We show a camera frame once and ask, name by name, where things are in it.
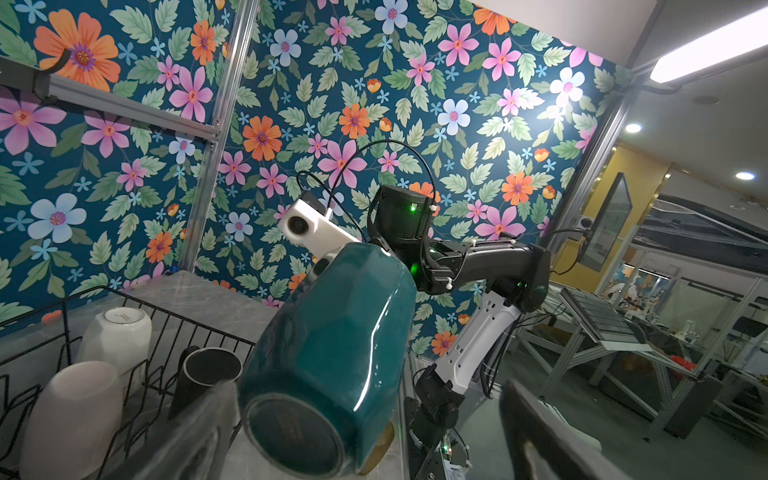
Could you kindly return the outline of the dark green mug cream inside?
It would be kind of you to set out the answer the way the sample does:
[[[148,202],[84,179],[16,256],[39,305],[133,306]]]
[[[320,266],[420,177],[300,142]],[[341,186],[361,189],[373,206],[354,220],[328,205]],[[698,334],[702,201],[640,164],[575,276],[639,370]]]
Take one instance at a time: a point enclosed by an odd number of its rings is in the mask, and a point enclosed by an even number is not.
[[[243,427],[272,465],[306,479],[362,470],[397,403],[416,294],[409,269],[373,244],[315,265],[239,379]]]

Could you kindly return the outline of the black mug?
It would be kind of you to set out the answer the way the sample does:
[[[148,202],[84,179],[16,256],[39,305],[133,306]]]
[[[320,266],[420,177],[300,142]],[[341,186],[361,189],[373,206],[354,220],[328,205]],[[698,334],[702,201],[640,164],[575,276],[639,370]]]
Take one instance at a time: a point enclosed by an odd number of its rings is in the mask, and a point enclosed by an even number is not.
[[[180,357],[169,418],[178,416],[216,384],[238,380],[242,369],[242,361],[230,350],[187,347]]]

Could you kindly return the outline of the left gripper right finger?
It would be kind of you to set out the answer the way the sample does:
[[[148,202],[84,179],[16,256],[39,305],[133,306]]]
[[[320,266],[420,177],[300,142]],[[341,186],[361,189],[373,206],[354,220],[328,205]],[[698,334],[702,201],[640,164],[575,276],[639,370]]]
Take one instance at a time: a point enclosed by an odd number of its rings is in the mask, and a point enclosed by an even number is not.
[[[579,438],[519,382],[503,385],[499,401],[516,479],[626,479],[600,450]]]

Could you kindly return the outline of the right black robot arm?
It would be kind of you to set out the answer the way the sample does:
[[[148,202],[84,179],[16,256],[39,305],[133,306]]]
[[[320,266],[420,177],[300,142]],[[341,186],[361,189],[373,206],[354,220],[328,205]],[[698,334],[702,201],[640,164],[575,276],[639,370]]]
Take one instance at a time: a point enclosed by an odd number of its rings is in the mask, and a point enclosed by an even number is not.
[[[550,253],[522,242],[526,227],[515,204],[475,201],[457,228],[470,237],[437,237],[435,193],[382,186],[367,212],[371,238],[409,268],[418,300],[438,306],[428,334],[417,335],[417,355],[432,362],[415,369],[406,399],[408,467],[413,479],[445,476],[442,449],[463,418],[467,398],[487,393],[478,384],[504,336],[538,309],[548,293]]]

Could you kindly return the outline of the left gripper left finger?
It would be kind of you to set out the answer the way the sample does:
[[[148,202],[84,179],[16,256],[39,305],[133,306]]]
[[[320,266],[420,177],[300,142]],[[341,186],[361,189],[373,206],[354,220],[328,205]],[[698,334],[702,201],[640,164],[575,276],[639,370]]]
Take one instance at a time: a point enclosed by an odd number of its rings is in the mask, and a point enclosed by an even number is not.
[[[219,479],[238,424],[236,384],[220,382],[107,477]]]

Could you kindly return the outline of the white ceramic mug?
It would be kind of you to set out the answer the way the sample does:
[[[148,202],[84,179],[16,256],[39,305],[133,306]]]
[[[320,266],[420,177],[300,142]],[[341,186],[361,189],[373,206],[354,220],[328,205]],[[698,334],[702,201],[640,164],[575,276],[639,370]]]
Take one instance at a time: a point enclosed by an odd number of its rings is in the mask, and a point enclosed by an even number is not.
[[[139,364],[149,358],[151,336],[152,321],[144,310],[111,308],[89,324],[75,362],[111,364],[119,374],[123,391],[132,395],[144,379],[145,368]]]

